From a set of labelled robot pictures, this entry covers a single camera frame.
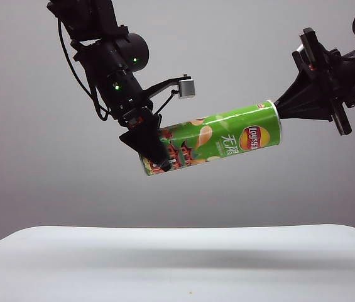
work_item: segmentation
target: lay's logo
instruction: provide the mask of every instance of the lay's logo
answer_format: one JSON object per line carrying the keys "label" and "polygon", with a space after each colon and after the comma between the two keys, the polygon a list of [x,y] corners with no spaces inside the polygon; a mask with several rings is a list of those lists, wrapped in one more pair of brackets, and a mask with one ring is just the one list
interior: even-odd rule
{"label": "lay's logo", "polygon": [[240,148],[245,151],[265,147],[270,142],[270,134],[260,126],[251,126],[243,130],[240,136]]}

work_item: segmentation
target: potato chip can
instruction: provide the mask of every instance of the potato chip can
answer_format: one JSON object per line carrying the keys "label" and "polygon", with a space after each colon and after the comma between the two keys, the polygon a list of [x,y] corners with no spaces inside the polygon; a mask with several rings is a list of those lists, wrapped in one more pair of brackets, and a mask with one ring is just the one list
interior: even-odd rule
{"label": "potato chip can", "polygon": [[[278,145],[281,124],[275,105],[265,101],[162,128],[159,138],[170,154],[172,171]],[[141,160],[149,176],[163,172],[147,158]]]}

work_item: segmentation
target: gray backdrop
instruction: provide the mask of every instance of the gray backdrop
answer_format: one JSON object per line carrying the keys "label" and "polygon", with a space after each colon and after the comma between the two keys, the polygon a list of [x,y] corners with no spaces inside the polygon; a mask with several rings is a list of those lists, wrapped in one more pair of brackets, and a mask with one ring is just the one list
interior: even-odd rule
{"label": "gray backdrop", "polygon": [[[279,97],[305,27],[327,48],[355,49],[355,0],[114,5],[150,46],[143,87],[195,78],[197,96],[166,107],[164,125]],[[355,226],[355,109],[349,137],[328,122],[284,120],[280,146],[146,177],[118,140],[123,129],[96,117],[72,77],[45,6],[0,0],[0,238],[38,225]]]}

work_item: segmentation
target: white table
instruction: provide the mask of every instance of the white table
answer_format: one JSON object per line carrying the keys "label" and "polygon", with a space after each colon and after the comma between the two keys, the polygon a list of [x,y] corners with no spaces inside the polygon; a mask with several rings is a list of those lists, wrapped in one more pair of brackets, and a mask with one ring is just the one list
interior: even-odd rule
{"label": "white table", "polygon": [[355,301],[355,228],[29,228],[0,241],[2,301]]}

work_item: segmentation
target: black cable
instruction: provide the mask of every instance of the black cable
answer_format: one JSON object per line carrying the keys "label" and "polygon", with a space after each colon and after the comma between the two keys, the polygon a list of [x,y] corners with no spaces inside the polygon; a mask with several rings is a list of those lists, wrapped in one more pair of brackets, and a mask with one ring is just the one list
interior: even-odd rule
{"label": "black cable", "polygon": [[172,90],[172,93],[171,93],[170,97],[163,103],[162,106],[160,106],[160,108],[158,109],[158,111],[155,112],[155,115],[157,115],[157,114],[173,99],[173,97],[174,97],[176,94],[178,94],[178,91]]}
{"label": "black cable", "polygon": [[103,110],[105,112],[105,117],[103,117],[100,113],[98,113],[98,110],[97,110],[97,114],[99,115],[101,120],[104,120],[104,121],[107,120],[107,116],[110,114],[110,109],[109,108],[106,109],[103,106],[101,106],[99,104],[97,98],[95,99],[93,97],[93,95],[89,92],[89,90],[84,86],[82,81],[79,79],[79,76],[77,75],[77,73],[76,73],[76,71],[75,71],[75,69],[74,69],[74,67],[73,67],[73,65],[71,63],[70,56],[69,56],[69,54],[67,52],[67,48],[65,47],[63,33],[62,33],[62,22],[60,21],[60,19],[57,19],[57,26],[58,26],[58,36],[60,38],[60,43],[62,45],[63,52],[64,52],[64,55],[65,55],[65,59],[67,60],[68,66],[70,67],[72,74],[74,75],[75,79],[77,80],[77,82],[81,86],[81,88],[89,96],[89,98],[91,100],[93,100],[95,108],[96,109],[99,108],[100,110]]}

